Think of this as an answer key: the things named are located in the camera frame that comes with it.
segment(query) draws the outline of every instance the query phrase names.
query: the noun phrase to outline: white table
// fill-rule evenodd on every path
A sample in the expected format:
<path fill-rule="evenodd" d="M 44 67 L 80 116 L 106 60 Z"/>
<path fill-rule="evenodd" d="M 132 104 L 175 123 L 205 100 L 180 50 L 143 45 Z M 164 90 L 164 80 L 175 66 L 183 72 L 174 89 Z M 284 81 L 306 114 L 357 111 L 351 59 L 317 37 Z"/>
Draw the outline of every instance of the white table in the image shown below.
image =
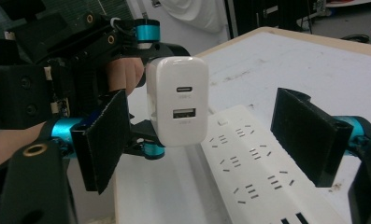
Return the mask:
<path fill-rule="evenodd" d="M 247 105 L 270 129 L 277 87 L 283 87 L 310 95 L 331 115 L 371 121 L 371 45 L 260 28 L 198 56 L 210 67 L 209 100 L 217 111 Z M 129 105 L 136 119 L 145 119 L 145 89 Z M 349 209 L 341 207 L 356 168 L 336 180 L 342 188 L 321 190 L 346 220 Z M 231 223 L 199 146 L 167 148 L 158 161 L 123 155 L 114 189 L 122 224 Z"/>

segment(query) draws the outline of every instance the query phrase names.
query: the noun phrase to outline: usb port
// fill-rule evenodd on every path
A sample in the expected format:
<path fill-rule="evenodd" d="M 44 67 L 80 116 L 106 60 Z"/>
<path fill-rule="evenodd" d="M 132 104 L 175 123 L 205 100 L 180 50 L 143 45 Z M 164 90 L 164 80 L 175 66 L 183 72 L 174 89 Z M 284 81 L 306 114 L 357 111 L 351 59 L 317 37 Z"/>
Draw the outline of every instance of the usb port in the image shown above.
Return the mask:
<path fill-rule="evenodd" d="M 186 91 L 192 91 L 192 87 L 178 87 L 177 92 L 186 92 Z"/>
<path fill-rule="evenodd" d="M 196 116 L 196 109 L 173 110 L 173 119 L 193 118 Z"/>

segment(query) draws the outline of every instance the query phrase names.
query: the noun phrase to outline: human hand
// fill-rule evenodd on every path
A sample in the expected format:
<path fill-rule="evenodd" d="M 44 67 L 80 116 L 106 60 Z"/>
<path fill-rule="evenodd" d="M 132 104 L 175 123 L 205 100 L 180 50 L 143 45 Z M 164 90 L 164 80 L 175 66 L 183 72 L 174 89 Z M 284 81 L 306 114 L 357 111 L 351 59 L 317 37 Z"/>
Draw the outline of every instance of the human hand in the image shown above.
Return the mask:
<path fill-rule="evenodd" d="M 133 92 L 144 73 L 140 58 L 120 58 L 106 66 L 108 90 L 126 89 L 127 95 Z"/>

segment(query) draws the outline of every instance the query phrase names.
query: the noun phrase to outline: power strip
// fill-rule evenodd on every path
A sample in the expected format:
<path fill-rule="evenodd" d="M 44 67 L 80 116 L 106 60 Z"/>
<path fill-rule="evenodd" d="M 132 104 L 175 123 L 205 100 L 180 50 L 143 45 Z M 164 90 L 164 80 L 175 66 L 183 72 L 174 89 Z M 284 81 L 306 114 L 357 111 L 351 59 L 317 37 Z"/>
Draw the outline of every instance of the power strip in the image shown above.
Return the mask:
<path fill-rule="evenodd" d="M 202 148 L 233 223 L 345 223 L 245 106 L 211 115 Z"/>

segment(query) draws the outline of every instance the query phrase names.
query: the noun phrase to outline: white charger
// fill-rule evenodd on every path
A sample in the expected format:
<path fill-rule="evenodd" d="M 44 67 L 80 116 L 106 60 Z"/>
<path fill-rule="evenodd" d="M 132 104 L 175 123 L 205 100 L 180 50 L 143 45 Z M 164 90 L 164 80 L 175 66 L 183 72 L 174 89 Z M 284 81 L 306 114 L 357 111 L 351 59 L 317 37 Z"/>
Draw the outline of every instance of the white charger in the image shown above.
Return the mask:
<path fill-rule="evenodd" d="M 146 66 L 150 121 L 165 147 L 207 135 L 208 66 L 195 57 L 158 58 Z"/>

